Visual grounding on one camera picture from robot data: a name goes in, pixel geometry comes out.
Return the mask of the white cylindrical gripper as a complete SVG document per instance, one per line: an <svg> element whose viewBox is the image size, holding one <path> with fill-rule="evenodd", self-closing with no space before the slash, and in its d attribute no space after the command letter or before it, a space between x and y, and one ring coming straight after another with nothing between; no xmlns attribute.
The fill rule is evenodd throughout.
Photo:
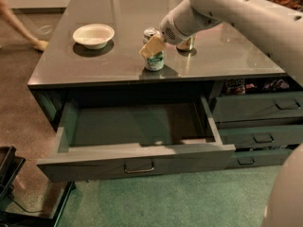
<svg viewBox="0 0 303 227"><path fill-rule="evenodd" d="M155 34L143 39L143 46L139 54L147 59L161 52L166 47L166 42L177 45L188 40L195 33L211 29L221 21L198 13L189 0L183 0L172 9L161 21L161 34Z"/></svg>

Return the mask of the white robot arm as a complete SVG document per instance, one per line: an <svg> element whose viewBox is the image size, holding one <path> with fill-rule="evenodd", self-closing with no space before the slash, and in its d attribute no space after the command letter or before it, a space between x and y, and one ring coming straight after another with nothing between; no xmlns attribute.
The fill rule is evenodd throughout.
<svg viewBox="0 0 303 227"><path fill-rule="evenodd" d="M226 22L303 85L303 14L267 0L183 0L140 49L147 59L166 44Z"/></svg>

